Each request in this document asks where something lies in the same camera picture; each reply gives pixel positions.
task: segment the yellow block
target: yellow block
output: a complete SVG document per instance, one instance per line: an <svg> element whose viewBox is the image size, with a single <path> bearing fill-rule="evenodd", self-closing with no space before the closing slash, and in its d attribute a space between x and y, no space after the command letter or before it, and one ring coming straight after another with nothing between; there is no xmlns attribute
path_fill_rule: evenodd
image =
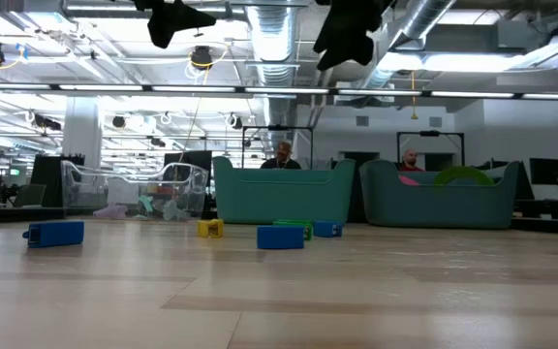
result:
<svg viewBox="0 0 558 349"><path fill-rule="evenodd" d="M198 221L198 237L200 238L222 238L223 219L210 221Z"/></svg>

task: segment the large teal tub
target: large teal tub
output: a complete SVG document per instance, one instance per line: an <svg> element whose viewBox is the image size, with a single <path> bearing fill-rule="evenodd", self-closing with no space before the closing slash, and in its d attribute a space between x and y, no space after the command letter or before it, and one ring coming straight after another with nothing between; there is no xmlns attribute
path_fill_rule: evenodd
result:
<svg viewBox="0 0 558 349"><path fill-rule="evenodd" d="M225 157L212 161L218 215L227 223L348 219L353 160L332 171L235 169Z"/></svg>
<svg viewBox="0 0 558 349"><path fill-rule="evenodd" d="M432 185L438 173L401 173L420 183L409 186L389 161L368 162L359 169L367 220L389 227L507 229L518 165L484 171L498 181L494 186Z"/></svg>

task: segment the bald man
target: bald man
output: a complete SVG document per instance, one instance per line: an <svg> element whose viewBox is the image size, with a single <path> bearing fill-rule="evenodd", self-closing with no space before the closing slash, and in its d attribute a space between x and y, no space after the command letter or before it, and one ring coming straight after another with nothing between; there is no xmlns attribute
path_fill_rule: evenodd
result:
<svg viewBox="0 0 558 349"><path fill-rule="evenodd" d="M285 170L300 170L300 165L290 159L292 146L287 142L281 142L277 145L277 157L266 160L261 169L285 169Z"/></svg>
<svg viewBox="0 0 558 349"><path fill-rule="evenodd" d="M402 163L399 165L401 172L423 172L417 167L417 152L414 149L408 149L404 152Z"/></svg>

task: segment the blue block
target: blue block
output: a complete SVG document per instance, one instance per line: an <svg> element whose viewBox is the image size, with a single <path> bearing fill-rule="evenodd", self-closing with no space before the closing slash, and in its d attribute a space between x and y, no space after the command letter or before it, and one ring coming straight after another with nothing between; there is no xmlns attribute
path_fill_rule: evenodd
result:
<svg viewBox="0 0 558 349"><path fill-rule="evenodd" d="M83 222L49 222L29 225L23 233L28 247L49 247L83 242Z"/></svg>
<svg viewBox="0 0 558 349"><path fill-rule="evenodd" d="M286 249L304 248L302 238L305 227L298 226L260 226L258 227L258 248Z"/></svg>
<svg viewBox="0 0 558 349"><path fill-rule="evenodd" d="M343 230L341 222L314 221L314 236L319 238L339 238Z"/></svg>

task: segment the black frame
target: black frame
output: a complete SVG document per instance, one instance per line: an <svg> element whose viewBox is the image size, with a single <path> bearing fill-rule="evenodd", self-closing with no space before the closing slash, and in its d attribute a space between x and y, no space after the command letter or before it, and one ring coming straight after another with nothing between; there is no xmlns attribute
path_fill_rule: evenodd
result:
<svg viewBox="0 0 558 349"><path fill-rule="evenodd" d="M466 166L466 156L464 154L464 133L462 132L438 132L438 131L420 131L420 132L398 132L396 147L397 147L397 163L400 164L402 162L401 159L401 150L399 148L400 139L403 135L419 135L421 137L441 137L441 136L458 136L460 138L460 152L462 154L462 166Z"/></svg>
<svg viewBox="0 0 558 349"><path fill-rule="evenodd" d="M307 130L309 131L310 135L310 145L311 149L309 150L309 170L314 169L314 128L313 127L300 127L300 126L281 126L281 125L274 125L274 126L243 126L242 127L242 154L241 154L241 162L240 168L244 168L244 151L245 151L245 142L246 142L246 132L247 130L268 130L268 131L290 131L290 130Z"/></svg>

